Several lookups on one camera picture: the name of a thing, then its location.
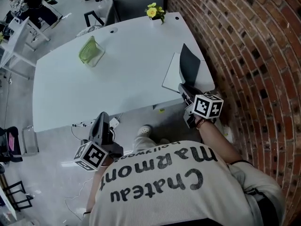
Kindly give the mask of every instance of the pink object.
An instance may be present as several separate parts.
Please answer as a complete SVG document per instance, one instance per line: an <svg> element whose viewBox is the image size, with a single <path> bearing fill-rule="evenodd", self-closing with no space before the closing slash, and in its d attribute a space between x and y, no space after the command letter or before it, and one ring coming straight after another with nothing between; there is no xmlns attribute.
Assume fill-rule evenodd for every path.
<svg viewBox="0 0 301 226"><path fill-rule="evenodd" d="M9 134L8 136L8 146L9 148L14 151L14 148L15 148L15 138L13 137L12 134Z"/></svg>

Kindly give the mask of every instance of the bracelet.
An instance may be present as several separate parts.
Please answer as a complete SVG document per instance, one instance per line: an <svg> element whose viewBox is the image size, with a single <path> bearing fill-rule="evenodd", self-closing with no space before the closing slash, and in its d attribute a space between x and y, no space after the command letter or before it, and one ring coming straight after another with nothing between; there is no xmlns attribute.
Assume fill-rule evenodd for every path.
<svg viewBox="0 0 301 226"><path fill-rule="evenodd" d="M202 118L201 120L199 120L196 124L197 129L199 129L201 127L201 125L203 125L203 123L206 122L206 121L207 121L207 119L205 119L205 118Z"/></svg>

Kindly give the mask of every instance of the brick wall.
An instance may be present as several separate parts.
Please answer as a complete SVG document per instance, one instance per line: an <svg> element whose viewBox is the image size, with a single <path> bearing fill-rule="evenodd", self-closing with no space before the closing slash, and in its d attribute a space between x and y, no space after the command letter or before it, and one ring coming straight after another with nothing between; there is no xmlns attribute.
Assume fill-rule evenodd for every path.
<svg viewBox="0 0 301 226"><path fill-rule="evenodd" d="M234 145L301 211L301 0L168 0L206 58Z"/></svg>

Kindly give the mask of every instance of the person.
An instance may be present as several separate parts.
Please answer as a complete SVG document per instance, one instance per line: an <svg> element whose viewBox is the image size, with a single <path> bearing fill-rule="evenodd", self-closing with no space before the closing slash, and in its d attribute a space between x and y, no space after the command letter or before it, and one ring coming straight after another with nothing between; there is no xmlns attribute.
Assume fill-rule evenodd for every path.
<svg viewBox="0 0 301 226"><path fill-rule="evenodd" d="M28 5L36 17L42 18L51 28L54 28L60 22L60 19L42 4L42 0L24 0L24 3Z"/></svg>
<svg viewBox="0 0 301 226"><path fill-rule="evenodd" d="M81 226L280 226L281 188L196 116L204 144L156 145L143 126L134 151L95 173Z"/></svg>
<svg viewBox="0 0 301 226"><path fill-rule="evenodd" d="M33 12L28 8L24 0L10 0L11 15L25 20L27 17L32 21L37 28L41 28L39 18L34 15Z"/></svg>

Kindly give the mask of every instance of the flower pot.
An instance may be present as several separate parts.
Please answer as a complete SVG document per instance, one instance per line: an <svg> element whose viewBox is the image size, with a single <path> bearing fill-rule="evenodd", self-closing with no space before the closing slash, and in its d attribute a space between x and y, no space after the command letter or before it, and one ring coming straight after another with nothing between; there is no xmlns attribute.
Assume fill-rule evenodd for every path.
<svg viewBox="0 0 301 226"><path fill-rule="evenodd" d="M150 20L153 27L159 27L163 24L160 18Z"/></svg>

